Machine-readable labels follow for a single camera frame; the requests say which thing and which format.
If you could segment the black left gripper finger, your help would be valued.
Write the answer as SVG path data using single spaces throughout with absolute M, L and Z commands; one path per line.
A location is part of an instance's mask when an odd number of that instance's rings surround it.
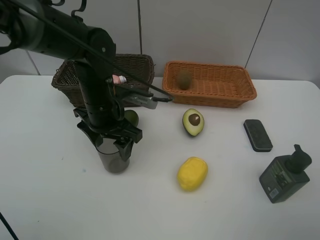
M 118 149 L 119 155 L 123 161 L 127 161 L 132 154 L 134 141 L 131 138 L 121 138 L 113 143 Z
M 88 137 L 94 147 L 98 148 L 102 145 L 102 136 L 99 133 L 92 131 L 86 124 L 78 124 L 77 128 Z

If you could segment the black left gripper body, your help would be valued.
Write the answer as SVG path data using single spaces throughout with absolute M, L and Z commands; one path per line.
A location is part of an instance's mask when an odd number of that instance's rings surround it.
M 111 111 L 99 110 L 97 112 L 90 112 L 85 108 L 75 108 L 73 113 L 75 117 L 81 119 L 77 125 L 87 125 L 103 138 L 114 140 L 131 138 L 134 143 L 138 143 L 143 137 L 142 130 L 125 119 L 123 106 L 117 106 Z

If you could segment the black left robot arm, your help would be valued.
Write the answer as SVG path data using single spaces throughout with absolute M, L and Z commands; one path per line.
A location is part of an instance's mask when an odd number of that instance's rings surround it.
M 113 80 L 116 45 L 103 29 L 56 9 L 50 0 L 3 0 L 0 31 L 10 44 L 0 49 L 29 50 L 74 62 L 83 108 L 74 109 L 77 127 L 110 163 L 125 164 L 142 131 L 125 118 L 123 100 L 138 89 Z

